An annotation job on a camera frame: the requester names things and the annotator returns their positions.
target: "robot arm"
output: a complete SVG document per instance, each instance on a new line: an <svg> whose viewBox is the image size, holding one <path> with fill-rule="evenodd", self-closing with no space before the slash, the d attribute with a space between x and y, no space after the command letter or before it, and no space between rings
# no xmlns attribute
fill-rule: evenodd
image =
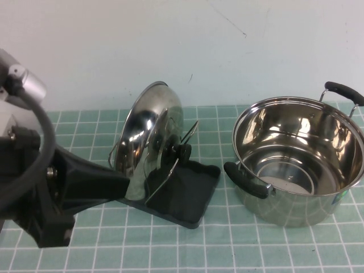
<svg viewBox="0 0 364 273"><path fill-rule="evenodd" d="M45 94L44 84L0 49L0 113L6 105L16 121L9 135L0 132L0 226L13 220L39 247L68 246L73 215L124 198L129 179L56 145L39 105ZM26 122L30 114L44 133L42 149Z"/></svg>
<svg viewBox="0 0 364 273"><path fill-rule="evenodd" d="M47 93L46 85L40 79L0 48L0 136L11 125L40 129L39 122L29 107L18 97L9 95L3 88L9 75L20 79L26 93L39 104Z"/></svg>

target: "screw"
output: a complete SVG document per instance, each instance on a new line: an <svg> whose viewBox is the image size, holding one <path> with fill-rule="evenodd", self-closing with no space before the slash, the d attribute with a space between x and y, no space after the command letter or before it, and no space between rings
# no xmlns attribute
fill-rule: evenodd
<svg viewBox="0 0 364 273"><path fill-rule="evenodd" d="M53 167L48 167L47 168L47 178L51 179L51 178L56 178L57 177L57 170L54 169Z"/></svg>

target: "pot rim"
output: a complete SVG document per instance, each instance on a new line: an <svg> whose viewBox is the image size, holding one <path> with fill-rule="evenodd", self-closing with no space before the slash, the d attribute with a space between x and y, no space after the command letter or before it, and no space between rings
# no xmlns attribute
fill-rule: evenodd
<svg viewBox="0 0 364 273"><path fill-rule="evenodd" d="M364 159L364 134L361 131L361 129L359 128L359 126L348 116L346 115L344 112L340 111L339 109L326 104L324 102L318 101L318 100L314 100L311 98L305 98L305 97L298 97L298 96L280 96L280 97L271 97L271 98L266 98L264 100L260 100L254 104L252 104L250 107L248 107L247 109L245 109L238 117L237 120L235 121L234 124L234 128L233 128L233 132L231 134L232 137L232 143L233 143L233 148L234 148L234 152L236 154L236 156L238 157L239 161L238 163L243 166L245 168L245 170L247 172L249 172L251 175L253 175L256 179L258 179L259 181L261 181L262 183L264 183L264 185L268 186L270 185L272 189L277 189L283 192L288 192L294 195L301 195L301 196L311 196L311 197L321 197L321 196L330 196L330 195L337 195L340 194L342 192L348 191L349 189L351 189L352 187L354 187L355 185L357 185L360 182L360 179L363 177L364 175L364 163L362 163L361 169L358 173L358 175L355 177L355 179L353 179L353 181L348 184L347 186L345 186L344 188L333 192L333 193L327 193L324 195L308 195L308 194L303 194L303 193L297 193L297 192L291 192L288 191L286 189L282 189L276 186L273 186L270 183L265 182L264 180L260 179L257 175L255 175L254 172L252 172L242 161L238 151L237 151L237 145L236 145L236 141L235 141L235 132L238 128L238 125L240 123L240 121L242 120L242 117L244 117L248 112L253 111L255 108L260 107L261 105L264 105L265 107L270 105L270 104L274 104L274 103L294 103L294 102L304 102L304 104L306 106L310 106L310 107L315 107L318 109L323 109L326 108L329 110L330 113L335 114L337 117L339 118L341 121L344 121L344 123L346 123L346 125L348 126L348 129L350 130L351 133L353 133L355 135L356 140L359 142L359 145L361 147L361 152L362 152L362 156Z"/></svg>

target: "black cable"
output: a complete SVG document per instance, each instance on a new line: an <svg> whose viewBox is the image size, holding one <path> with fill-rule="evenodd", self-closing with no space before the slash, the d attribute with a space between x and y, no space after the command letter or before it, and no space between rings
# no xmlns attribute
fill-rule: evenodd
<svg viewBox="0 0 364 273"><path fill-rule="evenodd" d="M47 167L56 149L56 137L52 122L43 108L26 93L22 81L14 76L9 76L5 89L11 95L18 96L33 111L42 128L44 144L33 164L20 177L2 188L0 192L0 210L23 196L39 182L42 175L46 175Z"/></svg>

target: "white wall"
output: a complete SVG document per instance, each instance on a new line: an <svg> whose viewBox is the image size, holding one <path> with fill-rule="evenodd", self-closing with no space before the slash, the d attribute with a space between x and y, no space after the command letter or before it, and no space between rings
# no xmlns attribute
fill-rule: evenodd
<svg viewBox="0 0 364 273"><path fill-rule="evenodd" d="M47 110L129 108L157 80L184 106L319 98L328 80L364 94L363 11L361 0L0 0L0 47L47 84Z"/></svg>

